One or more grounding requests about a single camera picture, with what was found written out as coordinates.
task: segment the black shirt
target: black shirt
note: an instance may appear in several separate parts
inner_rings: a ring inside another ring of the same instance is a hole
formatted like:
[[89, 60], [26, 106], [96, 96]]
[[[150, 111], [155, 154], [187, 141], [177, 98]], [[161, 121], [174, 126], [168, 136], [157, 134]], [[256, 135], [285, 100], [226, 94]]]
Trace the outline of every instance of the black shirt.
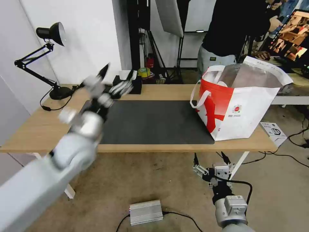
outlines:
[[246, 35], [263, 35], [269, 27], [265, 0], [216, 0], [202, 46], [217, 56], [236, 55]]

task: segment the table leg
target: table leg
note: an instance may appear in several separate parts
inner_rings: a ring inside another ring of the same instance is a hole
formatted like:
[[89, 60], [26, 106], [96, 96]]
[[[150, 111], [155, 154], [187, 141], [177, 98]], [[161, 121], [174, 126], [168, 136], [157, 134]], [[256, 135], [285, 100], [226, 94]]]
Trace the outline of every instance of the table leg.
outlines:
[[235, 175], [235, 173], [237, 172], [237, 170], [239, 169], [239, 167], [241, 166], [241, 164], [243, 163], [243, 161], [245, 160], [245, 158], [247, 157], [247, 155], [249, 154], [249, 151], [245, 151], [241, 158], [239, 159], [239, 161], [237, 162], [236, 166], [234, 167], [232, 173], [231, 173], [231, 177], [230, 179], [233, 178], [233, 176]]
[[[28, 155], [33, 155], [35, 156], [37, 159], [41, 159], [42, 156], [39, 153], [33, 152], [33, 153], [27, 153]], [[68, 196], [68, 198], [73, 199], [75, 196], [75, 191], [74, 189], [71, 187], [70, 184], [67, 185], [67, 188], [65, 189], [65, 194]]]

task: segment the lamp head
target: lamp head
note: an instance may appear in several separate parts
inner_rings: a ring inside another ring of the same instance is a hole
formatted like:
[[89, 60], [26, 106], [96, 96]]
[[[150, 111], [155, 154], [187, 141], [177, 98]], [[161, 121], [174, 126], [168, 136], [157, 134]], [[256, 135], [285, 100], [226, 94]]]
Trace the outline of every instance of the lamp head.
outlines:
[[53, 24], [50, 28], [38, 27], [36, 34], [42, 39], [52, 39], [57, 44], [64, 46], [65, 30], [61, 22]]

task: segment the gray pants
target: gray pants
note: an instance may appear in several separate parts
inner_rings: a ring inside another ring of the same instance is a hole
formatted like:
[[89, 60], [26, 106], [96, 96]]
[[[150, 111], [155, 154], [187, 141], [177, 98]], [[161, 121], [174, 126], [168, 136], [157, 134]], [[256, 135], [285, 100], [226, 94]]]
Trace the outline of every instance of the gray pants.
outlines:
[[230, 65], [234, 63], [236, 63], [235, 55], [217, 56], [201, 46], [197, 56], [198, 80], [202, 78], [209, 66]]

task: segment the black desk mat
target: black desk mat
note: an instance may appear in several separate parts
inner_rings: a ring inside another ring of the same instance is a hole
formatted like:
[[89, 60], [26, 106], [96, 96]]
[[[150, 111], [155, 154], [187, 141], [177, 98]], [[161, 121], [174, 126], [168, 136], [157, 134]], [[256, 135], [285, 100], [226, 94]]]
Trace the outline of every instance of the black desk mat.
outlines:
[[[86, 101], [82, 110], [90, 104]], [[100, 144], [213, 144], [189, 101], [115, 101]]]

